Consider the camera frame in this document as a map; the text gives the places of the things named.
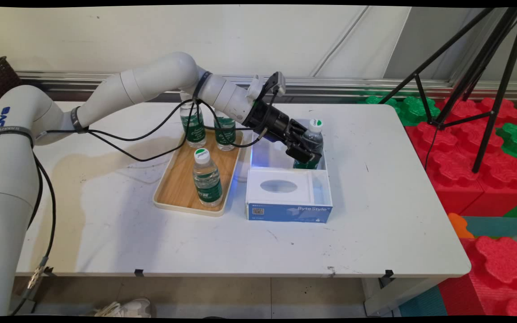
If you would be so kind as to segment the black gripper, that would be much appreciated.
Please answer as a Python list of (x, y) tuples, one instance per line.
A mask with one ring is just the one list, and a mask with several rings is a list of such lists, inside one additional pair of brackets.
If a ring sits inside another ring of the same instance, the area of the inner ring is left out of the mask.
[(261, 134), (264, 128), (267, 128), (263, 137), (273, 143), (280, 141), (285, 144), (285, 153), (299, 163), (318, 164), (322, 158), (322, 134), (304, 134), (308, 130), (307, 127), (263, 100), (254, 101), (242, 126), (252, 127), (257, 134)]

